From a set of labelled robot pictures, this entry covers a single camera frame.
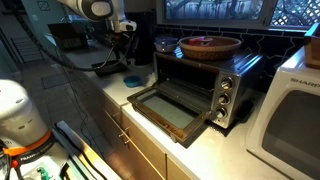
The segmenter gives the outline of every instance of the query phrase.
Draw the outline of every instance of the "wooden bowl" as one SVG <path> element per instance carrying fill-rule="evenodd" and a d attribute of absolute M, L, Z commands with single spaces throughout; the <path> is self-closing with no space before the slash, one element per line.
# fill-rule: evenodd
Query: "wooden bowl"
<path fill-rule="evenodd" d="M 223 36 L 205 36 L 212 38 L 211 46 L 193 46 L 189 44 L 189 39 L 199 36 L 191 36 L 180 39 L 179 46 L 183 55 L 195 60 L 225 60 L 232 57 L 241 46 L 241 41 L 235 38 Z"/>

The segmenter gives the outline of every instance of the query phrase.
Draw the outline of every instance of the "white countertop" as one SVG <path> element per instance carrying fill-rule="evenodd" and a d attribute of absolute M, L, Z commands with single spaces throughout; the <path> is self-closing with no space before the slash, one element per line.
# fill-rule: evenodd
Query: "white countertop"
<path fill-rule="evenodd" d="M 102 62 L 107 54 L 107 48 L 98 44 L 90 44 L 89 50 L 77 50 L 65 53 L 77 66 L 90 67 L 90 64 Z M 85 74 L 101 87 L 105 93 L 122 107 L 122 111 L 132 122 L 144 132 L 159 148 L 175 161 L 193 179 L 287 179 L 285 176 L 269 167 L 245 148 L 248 130 L 255 121 L 258 109 L 262 103 L 260 98 L 250 119 L 239 124 L 228 134 L 208 127 L 187 149 L 179 143 L 174 143 L 170 137 L 157 126 L 134 111 L 127 97 L 144 89 L 154 82 L 154 79 L 136 88 L 127 88 L 123 78 L 127 75 L 139 75 L 147 81 L 152 73 L 152 66 L 129 66 L 129 71 L 98 77 L 95 72 Z"/>

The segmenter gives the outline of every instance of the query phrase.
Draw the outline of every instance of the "microwave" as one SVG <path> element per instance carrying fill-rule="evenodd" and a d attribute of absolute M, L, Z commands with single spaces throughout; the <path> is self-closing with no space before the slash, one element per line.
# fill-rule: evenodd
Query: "microwave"
<path fill-rule="evenodd" d="M 239 51 L 232 58 L 201 61 L 173 53 L 154 53 L 156 82 L 127 99 L 133 108 L 158 125 L 174 142 L 188 147 L 207 122 L 228 129 L 241 105 L 250 99 L 247 88 L 262 72 L 263 56 Z"/>
<path fill-rule="evenodd" d="M 304 48 L 274 76 L 246 148 L 293 179 L 320 179 L 320 70 L 307 68 Z"/>

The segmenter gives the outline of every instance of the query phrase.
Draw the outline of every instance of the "white robot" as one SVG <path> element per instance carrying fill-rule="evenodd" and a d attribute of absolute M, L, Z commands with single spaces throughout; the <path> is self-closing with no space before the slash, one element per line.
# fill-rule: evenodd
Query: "white robot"
<path fill-rule="evenodd" d="M 136 30 L 136 23 L 125 17 L 123 0 L 58 1 L 89 20 L 109 20 L 115 33 Z M 26 90 L 12 80 L 0 79 L 0 140 L 4 146 L 0 158 L 13 157 L 11 166 L 19 167 L 19 172 L 11 173 L 10 179 L 33 179 L 34 167 L 39 166 L 55 172 L 49 174 L 50 179 L 58 179 L 68 158 Z M 6 178 L 3 174 L 0 173 L 0 179 Z"/>

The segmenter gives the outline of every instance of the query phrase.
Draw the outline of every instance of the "white microwave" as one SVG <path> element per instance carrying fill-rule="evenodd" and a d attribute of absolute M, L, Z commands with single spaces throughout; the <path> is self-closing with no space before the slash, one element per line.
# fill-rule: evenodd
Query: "white microwave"
<path fill-rule="evenodd" d="M 281 65 L 248 133 L 248 152 L 293 179 L 320 179 L 320 70 L 304 49 Z"/>

